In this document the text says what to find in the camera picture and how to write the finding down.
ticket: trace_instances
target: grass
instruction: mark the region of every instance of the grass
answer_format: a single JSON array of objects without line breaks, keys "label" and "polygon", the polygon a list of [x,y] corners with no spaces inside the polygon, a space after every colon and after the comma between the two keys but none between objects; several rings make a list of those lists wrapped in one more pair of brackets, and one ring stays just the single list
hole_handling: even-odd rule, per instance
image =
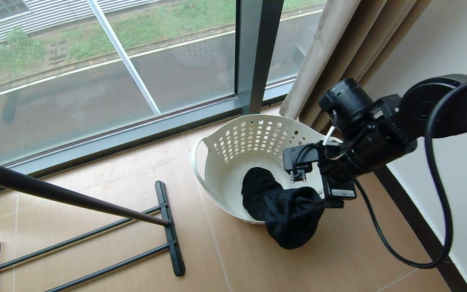
[{"label": "grass", "polygon": [[[325,1],[285,0],[283,10]],[[128,19],[110,19],[109,22],[122,46],[129,49],[207,28],[233,24],[235,12],[234,0],[187,0],[178,4],[155,6],[140,15]],[[85,60],[115,50],[99,24],[70,28],[60,37],[70,39],[70,54],[74,60]],[[42,66],[46,44],[56,41],[34,41],[21,28],[12,29],[7,35],[8,44],[0,45],[0,74],[10,73],[16,77],[28,69]]]}]

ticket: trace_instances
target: black garment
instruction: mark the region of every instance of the black garment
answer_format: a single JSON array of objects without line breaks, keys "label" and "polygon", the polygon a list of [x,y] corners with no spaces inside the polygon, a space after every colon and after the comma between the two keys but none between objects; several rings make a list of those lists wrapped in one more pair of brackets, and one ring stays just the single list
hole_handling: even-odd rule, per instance
[{"label": "black garment", "polygon": [[264,221],[280,247],[303,246],[317,231],[323,200],[312,187],[284,190],[270,171],[254,167],[242,182],[242,205],[256,220]]}]

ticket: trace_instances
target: baseboard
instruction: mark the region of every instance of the baseboard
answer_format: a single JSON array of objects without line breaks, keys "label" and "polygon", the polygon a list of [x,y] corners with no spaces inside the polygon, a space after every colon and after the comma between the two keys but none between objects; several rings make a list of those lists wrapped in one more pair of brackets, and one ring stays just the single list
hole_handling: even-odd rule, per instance
[{"label": "baseboard", "polygon": [[[400,209],[430,258],[436,258],[441,252],[442,245],[394,174],[386,166],[374,171],[374,174]],[[437,269],[452,292],[467,292],[466,281],[450,257]]]}]

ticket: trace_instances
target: curtain fold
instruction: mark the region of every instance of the curtain fold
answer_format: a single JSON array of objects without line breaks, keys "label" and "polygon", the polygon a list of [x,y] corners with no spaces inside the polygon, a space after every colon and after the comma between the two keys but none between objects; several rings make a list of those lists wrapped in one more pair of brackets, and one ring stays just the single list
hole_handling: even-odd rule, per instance
[{"label": "curtain fold", "polygon": [[330,119],[318,98],[344,78],[364,85],[430,0],[329,0],[280,115],[317,131]]}]

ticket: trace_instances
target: wooden floor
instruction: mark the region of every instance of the wooden floor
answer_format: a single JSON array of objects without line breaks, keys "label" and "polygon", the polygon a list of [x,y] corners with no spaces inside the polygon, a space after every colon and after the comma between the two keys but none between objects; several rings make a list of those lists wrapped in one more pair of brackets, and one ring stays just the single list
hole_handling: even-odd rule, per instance
[{"label": "wooden floor", "polygon": [[[277,114],[278,107],[263,113]],[[292,251],[263,225],[226,214],[197,183],[193,143],[222,123],[67,170],[45,180],[136,210],[157,205],[154,182],[167,184],[187,272],[175,277],[168,253],[79,285],[71,291],[442,292],[437,270],[400,263],[384,248],[361,198],[327,210],[315,236]],[[202,168],[206,150],[199,151]],[[389,242],[428,261],[419,240],[373,174],[361,178]],[[120,218],[6,191],[0,193],[1,261],[26,255]],[[2,271],[2,292],[40,292],[133,257],[165,242],[163,228],[135,222]]]}]

